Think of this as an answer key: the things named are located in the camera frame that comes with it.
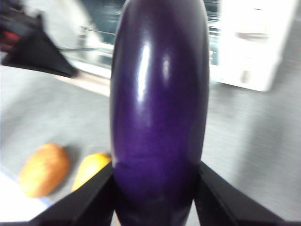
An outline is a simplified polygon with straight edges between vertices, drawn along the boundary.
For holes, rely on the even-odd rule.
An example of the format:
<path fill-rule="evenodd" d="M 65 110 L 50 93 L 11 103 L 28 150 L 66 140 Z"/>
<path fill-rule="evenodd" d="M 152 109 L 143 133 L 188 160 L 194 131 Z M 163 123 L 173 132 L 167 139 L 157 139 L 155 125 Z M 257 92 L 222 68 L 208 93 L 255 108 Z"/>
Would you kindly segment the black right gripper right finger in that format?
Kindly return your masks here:
<path fill-rule="evenodd" d="M 202 226 L 290 226 L 201 162 L 195 206 Z"/>

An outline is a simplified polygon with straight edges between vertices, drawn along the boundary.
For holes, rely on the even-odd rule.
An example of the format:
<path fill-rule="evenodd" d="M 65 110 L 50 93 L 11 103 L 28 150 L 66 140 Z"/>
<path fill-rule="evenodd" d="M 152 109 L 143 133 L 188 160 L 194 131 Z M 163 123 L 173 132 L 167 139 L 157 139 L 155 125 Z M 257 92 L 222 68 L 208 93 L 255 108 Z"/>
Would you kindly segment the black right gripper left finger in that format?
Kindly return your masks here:
<path fill-rule="evenodd" d="M 114 211 L 112 164 L 28 221 L 28 226 L 109 226 Z"/>

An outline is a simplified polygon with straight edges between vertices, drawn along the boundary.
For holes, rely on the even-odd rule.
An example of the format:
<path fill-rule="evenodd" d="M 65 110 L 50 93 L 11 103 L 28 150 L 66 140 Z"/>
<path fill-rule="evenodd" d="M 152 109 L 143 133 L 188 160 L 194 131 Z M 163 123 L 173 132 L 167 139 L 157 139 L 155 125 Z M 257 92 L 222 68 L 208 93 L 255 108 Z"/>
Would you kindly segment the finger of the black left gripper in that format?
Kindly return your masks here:
<path fill-rule="evenodd" d="M 77 70 L 47 36 L 42 15 L 39 15 L 40 27 L 27 33 L 10 51 L 6 51 L 7 54 L 1 64 L 63 77 L 75 76 Z"/>

